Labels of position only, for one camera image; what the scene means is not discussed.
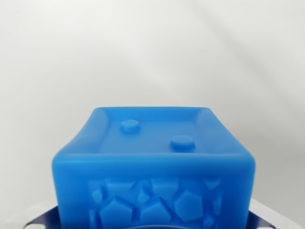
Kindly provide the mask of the black-tipped silver gripper right finger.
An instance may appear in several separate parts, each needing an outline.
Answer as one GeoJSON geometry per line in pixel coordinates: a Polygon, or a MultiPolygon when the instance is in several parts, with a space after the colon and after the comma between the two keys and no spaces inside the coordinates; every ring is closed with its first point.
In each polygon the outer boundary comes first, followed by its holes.
{"type": "Polygon", "coordinates": [[[302,227],[251,198],[248,216],[249,229],[302,229],[302,227]]]}

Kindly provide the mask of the black-tipped silver gripper left finger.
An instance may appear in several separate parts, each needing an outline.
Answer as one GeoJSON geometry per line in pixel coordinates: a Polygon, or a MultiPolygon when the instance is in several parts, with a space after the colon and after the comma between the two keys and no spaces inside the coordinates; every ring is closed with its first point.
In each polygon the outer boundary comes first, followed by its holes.
{"type": "Polygon", "coordinates": [[[24,229],[61,229],[58,207],[55,206],[27,222],[24,229]]]}

